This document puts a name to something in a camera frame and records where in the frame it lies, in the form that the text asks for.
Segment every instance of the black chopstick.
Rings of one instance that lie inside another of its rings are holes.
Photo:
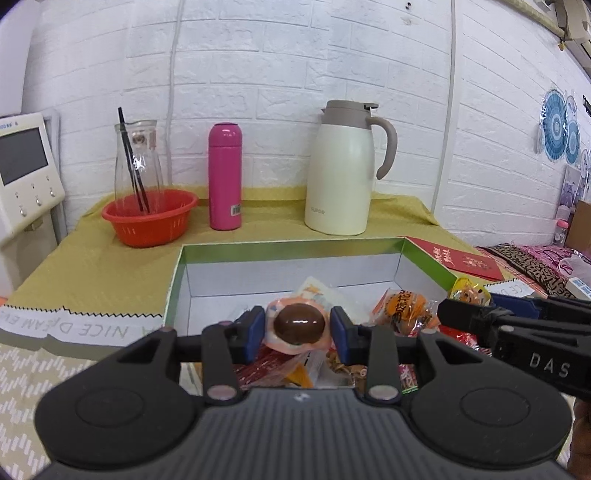
[[[132,165],[132,157],[134,156],[134,151],[131,148],[131,143],[129,141],[129,135],[127,134],[127,130],[125,128],[125,118],[123,116],[123,109],[121,107],[119,107],[119,109],[118,109],[118,114],[119,114],[119,123],[121,125],[121,138],[123,141],[123,147],[125,149],[125,157],[127,158],[127,168],[129,170],[129,176],[131,178],[132,187],[133,187],[135,195],[138,199],[139,211],[140,212],[144,211],[144,207],[141,202],[141,199],[143,199],[146,210],[148,211],[148,213],[150,213],[150,204],[148,203],[148,196],[146,195],[146,192],[144,190],[144,184],[142,182],[142,177],[140,175],[139,170]],[[138,185],[139,185],[139,189],[142,193],[141,198],[139,196]]]

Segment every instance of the red basket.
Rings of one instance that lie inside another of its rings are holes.
[[[117,238],[136,248],[156,247],[176,240],[187,230],[189,212],[199,199],[185,190],[164,190],[166,211],[152,215],[119,216],[115,202],[103,208],[102,216],[113,225]]]

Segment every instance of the glass jar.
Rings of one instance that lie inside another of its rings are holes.
[[[119,216],[165,210],[160,159],[156,151],[156,120],[115,125],[115,207]]]

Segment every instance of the red card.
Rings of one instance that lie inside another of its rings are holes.
[[[492,258],[432,244],[420,238],[408,237],[408,239],[451,270],[490,280],[504,280],[501,269]]]

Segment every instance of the pink thermos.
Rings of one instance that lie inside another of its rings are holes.
[[[209,226],[234,230],[242,225],[242,131],[216,124],[209,132]]]

